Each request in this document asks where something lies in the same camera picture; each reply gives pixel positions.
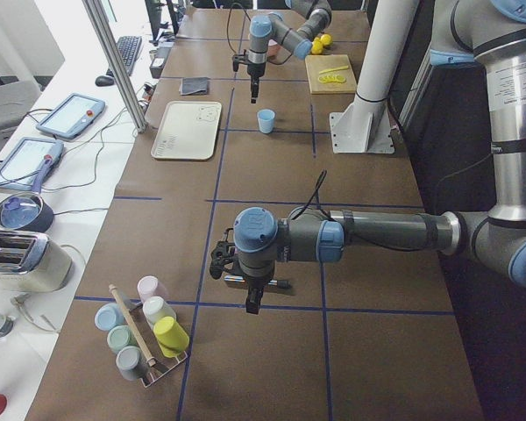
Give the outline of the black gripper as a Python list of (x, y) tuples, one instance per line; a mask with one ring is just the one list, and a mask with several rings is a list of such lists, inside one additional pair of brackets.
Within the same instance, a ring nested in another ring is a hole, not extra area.
[(259, 79), (265, 74), (267, 64), (267, 54), (261, 52), (254, 52), (249, 50), (247, 52), (247, 73), (251, 77), (251, 103), (257, 103), (259, 97)]
[(275, 262), (273, 260), (240, 260), (238, 265), (248, 285), (245, 310), (249, 314), (258, 314), (264, 288), (274, 276)]

